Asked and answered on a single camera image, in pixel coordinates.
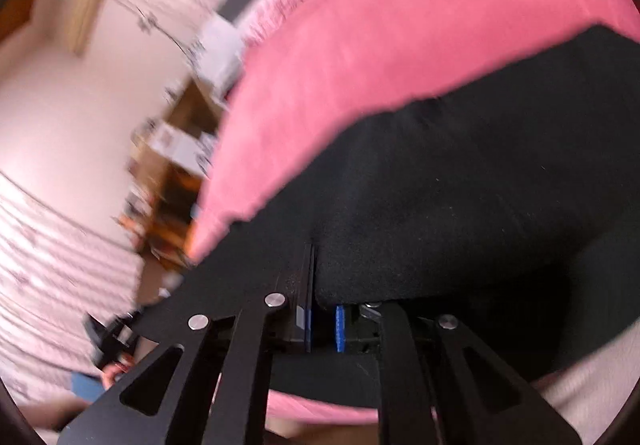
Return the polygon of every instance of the blue object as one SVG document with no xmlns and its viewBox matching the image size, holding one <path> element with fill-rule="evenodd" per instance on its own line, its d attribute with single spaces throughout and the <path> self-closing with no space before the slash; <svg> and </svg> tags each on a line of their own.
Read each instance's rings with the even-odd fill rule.
<svg viewBox="0 0 640 445">
<path fill-rule="evenodd" d="M 335 349 L 344 353 L 344 306 L 335 307 Z"/>
<path fill-rule="evenodd" d="M 102 396 L 104 387 L 98 378 L 89 377 L 82 373 L 72 373 L 71 391 L 83 400 L 93 403 Z"/>
</svg>

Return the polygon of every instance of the black fabric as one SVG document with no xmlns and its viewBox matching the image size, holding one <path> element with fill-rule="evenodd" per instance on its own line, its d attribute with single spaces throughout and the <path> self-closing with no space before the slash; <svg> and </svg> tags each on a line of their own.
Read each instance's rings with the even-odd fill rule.
<svg viewBox="0 0 640 445">
<path fill-rule="evenodd" d="M 157 340 L 212 299 L 274 287 L 313 241 L 321 305 L 411 299 L 459 314 L 526 377 L 568 365 L 640 315 L 638 231 L 616 225 L 640 192 L 639 75 L 640 46 L 596 26 L 364 118 L 136 329 Z M 616 230 L 624 262 L 617 236 L 601 241 Z"/>
</svg>

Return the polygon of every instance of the person's hand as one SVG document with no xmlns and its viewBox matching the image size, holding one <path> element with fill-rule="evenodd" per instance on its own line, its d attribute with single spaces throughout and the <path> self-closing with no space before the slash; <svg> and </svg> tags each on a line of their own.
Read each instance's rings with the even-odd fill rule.
<svg viewBox="0 0 640 445">
<path fill-rule="evenodd" d="M 118 380 L 117 377 L 126 373 L 131 367 L 133 367 L 134 360 L 131 355 L 123 354 L 120 357 L 119 362 L 111 362 L 111 364 L 107 365 L 100 375 L 100 379 L 102 380 L 102 386 L 105 390 L 109 389 L 113 386 L 114 383 Z"/>
</svg>

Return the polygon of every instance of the black device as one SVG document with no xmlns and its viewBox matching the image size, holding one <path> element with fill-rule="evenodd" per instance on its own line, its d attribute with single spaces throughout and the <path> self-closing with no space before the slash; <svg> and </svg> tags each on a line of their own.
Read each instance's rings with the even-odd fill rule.
<svg viewBox="0 0 640 445">
<path fill-rule="evenodd" d="M 68 425 L 60 445 L 263 443 L 274 355 L 304 359 L 316 343 L 326 352 L 330 340 L 326 327 L 314 322 L 322 308 L 314 304 L 313 245 L 305 245 L 300 263 L 278 274 L 271 288 L 221 293 L 209 299 L 206 313 L 175 321 L 151 354 Z M 344 356 L 370 355 L 379 366 L 372 381 L 380 392 L 382 444 L 580 443 L 529 383 L 455 316 L 424 319 L 396 302 L 345 312 Z M 109 329 L 91 327 L 101 364 L 122 351 L 122 343 L 112 344 L 120 342 L 123 323 L 134 329 L 146 313 L 118 317 Z"/>
</svg>

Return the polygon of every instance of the pink fabric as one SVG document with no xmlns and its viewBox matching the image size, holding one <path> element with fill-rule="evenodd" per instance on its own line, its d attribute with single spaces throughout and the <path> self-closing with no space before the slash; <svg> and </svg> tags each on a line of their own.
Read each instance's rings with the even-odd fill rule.
<svg viewBox="0 0 640 445">
<path fill-rule="evenodd" d="M 233 219 L 250 219 L 358 118 L 442 94 L 597 22 L 640 40 L 631 0 L 305 1 L 248 53 L 191 256 L 206 255 Z"/>
</svg>

